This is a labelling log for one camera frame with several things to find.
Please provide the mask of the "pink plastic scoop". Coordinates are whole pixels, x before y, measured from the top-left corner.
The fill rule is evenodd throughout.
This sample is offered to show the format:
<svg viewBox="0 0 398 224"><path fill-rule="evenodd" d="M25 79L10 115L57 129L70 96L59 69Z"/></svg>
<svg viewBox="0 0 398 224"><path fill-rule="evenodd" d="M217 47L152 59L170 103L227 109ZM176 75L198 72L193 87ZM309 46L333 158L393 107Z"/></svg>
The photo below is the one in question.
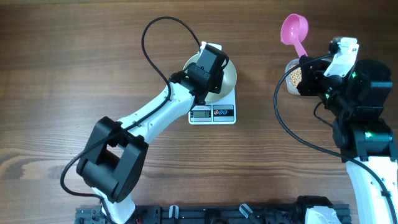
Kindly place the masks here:
<svg viewBox="0 0 398 224"><path fill-rule="evenodd" d="M309 26L305 17L291 14L286 17L280 30L280 40L285 45L293 45L299 57L307 55L302 42L308 34Z"/></svg>

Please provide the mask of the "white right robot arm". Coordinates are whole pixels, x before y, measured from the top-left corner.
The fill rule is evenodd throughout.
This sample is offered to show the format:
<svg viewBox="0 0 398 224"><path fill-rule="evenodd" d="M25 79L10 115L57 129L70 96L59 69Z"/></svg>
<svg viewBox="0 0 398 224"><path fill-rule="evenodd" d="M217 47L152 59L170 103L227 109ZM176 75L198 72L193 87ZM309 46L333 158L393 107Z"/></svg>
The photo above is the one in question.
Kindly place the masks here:
<svg viewBox="0 0 398 224"><path fill-rule="evenodd" d="M361 223L397 223L397 146L381 118L391 89L391 71L363 59L345 73L327 75L332 65L301 56L302 96L318 96L335 115L333 140L353 185Z"/></svg>

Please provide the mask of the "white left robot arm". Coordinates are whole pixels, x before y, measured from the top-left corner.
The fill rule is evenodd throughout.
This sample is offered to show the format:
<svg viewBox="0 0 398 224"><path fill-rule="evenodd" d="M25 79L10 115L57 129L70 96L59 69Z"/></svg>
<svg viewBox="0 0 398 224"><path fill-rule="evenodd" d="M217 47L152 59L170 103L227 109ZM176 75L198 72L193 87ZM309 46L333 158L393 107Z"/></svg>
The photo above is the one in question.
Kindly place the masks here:
<svg viewBox="0 0 398 224"><path fill-rule="evenodd" d="M229 58L220 45L202 42L191 60L148 104L117 121L101 118L90 134L76 172L101 199L102 212L113 223L126 223L136 209L131 192L149 144L194 107L217 102L234 88L224 80Z"/></svg>

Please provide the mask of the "white bowl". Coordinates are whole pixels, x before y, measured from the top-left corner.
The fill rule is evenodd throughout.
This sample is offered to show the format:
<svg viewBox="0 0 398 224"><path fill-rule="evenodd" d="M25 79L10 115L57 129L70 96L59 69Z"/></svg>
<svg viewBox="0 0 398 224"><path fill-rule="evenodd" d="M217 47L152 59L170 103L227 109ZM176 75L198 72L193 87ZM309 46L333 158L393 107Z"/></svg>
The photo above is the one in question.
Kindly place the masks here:
<svg viewBox="0 0 398 224"><path fill-rule="evenodd" d="M232 92L236 81L228 56L205 50L184 68L175 93L191 98L195 106L216 103Z"/></svg>

